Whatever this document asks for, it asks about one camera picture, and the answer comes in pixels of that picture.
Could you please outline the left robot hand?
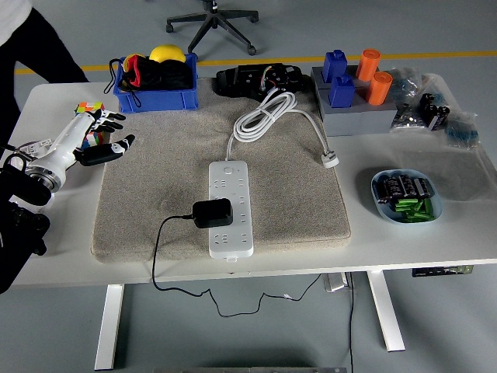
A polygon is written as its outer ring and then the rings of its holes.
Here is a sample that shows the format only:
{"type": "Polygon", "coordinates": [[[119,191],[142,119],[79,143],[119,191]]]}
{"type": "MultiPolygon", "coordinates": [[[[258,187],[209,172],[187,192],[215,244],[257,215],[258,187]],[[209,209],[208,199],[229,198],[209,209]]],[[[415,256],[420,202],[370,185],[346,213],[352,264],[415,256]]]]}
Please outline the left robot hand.
{"type": "Polygon", "coordinates": [[[27,174],[47,174],[61,178],[76,162],[83,166],[96,166],[120,158],[129,149],[135,136],[127,135],[114,143],[83,148],[87,134],[91,132],[112,133],[123,126],[119,123],[125,116],[108,110],[79,113],[59,134],[48,153],[32,161],[26,167],[27,174]]]}

